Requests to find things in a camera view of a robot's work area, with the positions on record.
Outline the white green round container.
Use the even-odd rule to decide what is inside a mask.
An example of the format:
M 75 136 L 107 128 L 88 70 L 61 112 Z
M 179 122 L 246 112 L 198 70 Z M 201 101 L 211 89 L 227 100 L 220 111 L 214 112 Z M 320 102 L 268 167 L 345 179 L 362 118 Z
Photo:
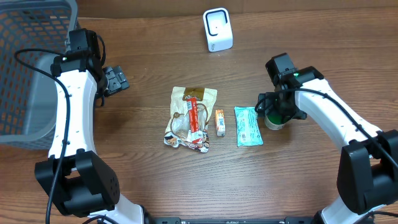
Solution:
M 264 117 L 264 123 L 269 129 L 273 131 L 282 129 L 285 124 L 283 117 L 277 114 L 266 115 Z

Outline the small orange snack packet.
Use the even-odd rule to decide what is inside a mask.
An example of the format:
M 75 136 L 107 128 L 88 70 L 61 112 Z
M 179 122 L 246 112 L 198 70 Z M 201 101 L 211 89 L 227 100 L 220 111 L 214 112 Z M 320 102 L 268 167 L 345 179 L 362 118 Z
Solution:
M 215 126 L 216 126 L 216 135 L 218 137 L 223 137 L 226 134 L 226 126 L 225 126 L 225 118 L 223 110 L 215 111 Z

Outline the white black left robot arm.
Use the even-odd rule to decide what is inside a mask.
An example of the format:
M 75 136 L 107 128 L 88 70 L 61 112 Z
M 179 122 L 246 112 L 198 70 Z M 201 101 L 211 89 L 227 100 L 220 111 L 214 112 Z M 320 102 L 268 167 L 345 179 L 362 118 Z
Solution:
M 56 127 L 47 160 L 35 165 L 35 178 L 65 216 L 103 223 L 153 223 L 143 206 L 122 195 L 115 171 L 96 153 L 93 112 L 106 77 L 97 55 L 60 55 L 51 66 L 57 87 Z

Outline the beige pet treat bag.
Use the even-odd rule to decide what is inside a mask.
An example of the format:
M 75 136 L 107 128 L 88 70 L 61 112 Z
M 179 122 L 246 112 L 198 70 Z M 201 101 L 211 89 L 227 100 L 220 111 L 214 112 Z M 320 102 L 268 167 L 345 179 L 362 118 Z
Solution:
M 208 123 L 211 118 L 218 91 L 211 88 L 173 87 L 170 102 L 170 120 L 164 134 L 164 144 L 178 148 L 188 147 L 207 153 L 210 148 Z M 187 99 L 197 99 L 198 125 L 201 141 L 194 144 L 190 139 L 190 117 Z

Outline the teal orange snack packet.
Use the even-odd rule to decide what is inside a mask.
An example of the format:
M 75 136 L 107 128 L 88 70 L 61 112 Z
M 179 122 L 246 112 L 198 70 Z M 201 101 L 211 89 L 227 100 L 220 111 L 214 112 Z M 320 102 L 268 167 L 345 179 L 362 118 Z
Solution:
M 263 145 L 254 107 L 234 107 L 236 118 L 237 146 Z

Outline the red stick snack packet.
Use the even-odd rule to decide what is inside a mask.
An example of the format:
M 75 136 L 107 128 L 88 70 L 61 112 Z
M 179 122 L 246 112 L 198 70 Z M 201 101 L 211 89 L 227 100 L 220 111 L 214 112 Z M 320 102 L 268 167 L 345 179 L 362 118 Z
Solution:
M 192 143 L 196 144 L 201 141 L 198 125 L 197 99 L 187 99 L 187 108 L 190 117 L 190 139 Z

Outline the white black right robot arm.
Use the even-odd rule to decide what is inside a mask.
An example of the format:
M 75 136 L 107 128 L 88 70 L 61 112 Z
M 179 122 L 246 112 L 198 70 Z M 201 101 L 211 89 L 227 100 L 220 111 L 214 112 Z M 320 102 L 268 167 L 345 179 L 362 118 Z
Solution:
M 338 198 L 312 223 L 361 223 L 397 202 L 397 130 L 382 131 L 354 112 L 314 67 L 267 65 L 275 87 L 259 95 L 256 112 L 269 129 L 310 116 L 340 152 Z

